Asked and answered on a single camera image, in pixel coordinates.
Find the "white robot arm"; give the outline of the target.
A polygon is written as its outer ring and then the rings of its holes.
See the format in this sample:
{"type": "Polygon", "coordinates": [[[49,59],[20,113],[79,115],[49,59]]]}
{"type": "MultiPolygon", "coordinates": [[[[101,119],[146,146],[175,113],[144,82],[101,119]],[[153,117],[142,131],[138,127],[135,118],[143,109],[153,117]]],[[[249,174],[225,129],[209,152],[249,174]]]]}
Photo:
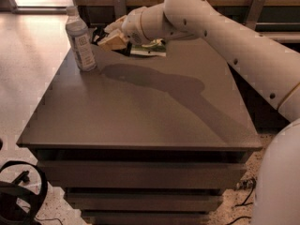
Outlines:
{"type": "Polygon", "coordinates": [[[300,225],[300,53],[214,10],[206,0],[164,0],[104,28],[105,50],[156,38],[205,40],[290,124],[264,152],[251,225],[300,225]]]}

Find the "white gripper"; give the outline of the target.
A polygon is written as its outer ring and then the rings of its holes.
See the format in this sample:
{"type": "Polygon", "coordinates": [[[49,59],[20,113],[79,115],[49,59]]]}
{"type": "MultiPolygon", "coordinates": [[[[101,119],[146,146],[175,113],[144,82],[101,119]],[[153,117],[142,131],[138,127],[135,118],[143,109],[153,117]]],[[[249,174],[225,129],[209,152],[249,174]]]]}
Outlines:
{"type": "Polygon", "coordinates": [[[125,49],[129,42],[134,45],[148,44],[150,40],[142,28],[142,15],[145,10],[146,7],[133,9],[127,16],[124,15],[107,25],[104,31],[108,35],[98,41],[97,45],[104,51],[117,51],[125,49]]]}

